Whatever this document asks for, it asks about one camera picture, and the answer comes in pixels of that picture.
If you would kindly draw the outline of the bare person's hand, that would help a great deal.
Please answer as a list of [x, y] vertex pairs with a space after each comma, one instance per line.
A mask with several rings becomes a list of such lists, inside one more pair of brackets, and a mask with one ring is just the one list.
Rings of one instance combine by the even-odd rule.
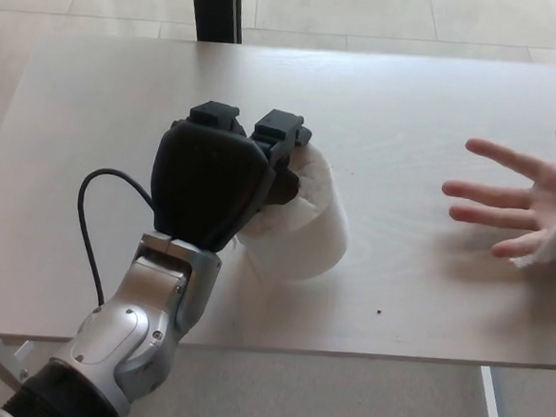
[[522, 233], [495, 243], [491, 250], [495, 257], [521, 259], [539, 252], [556, 233], [556, 162], [479, 138], [468, 139], [465, 148], [529, 179], [531, 187], [505, 188], [448, 180], [442, 184], [443, 194], [464, 201], [449, 208], [450, 218], [463, 224]]

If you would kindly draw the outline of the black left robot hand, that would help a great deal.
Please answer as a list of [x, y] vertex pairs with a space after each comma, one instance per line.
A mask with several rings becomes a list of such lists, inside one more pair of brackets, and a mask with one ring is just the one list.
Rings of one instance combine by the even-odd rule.
[[219, 252], [264, 206], [296, 197], [289, 161], [310, 141], [304, 118], [272, 109], [246, 134], [239, 114], [210, 101], [165, 132], [151, 170], [156, 230]]

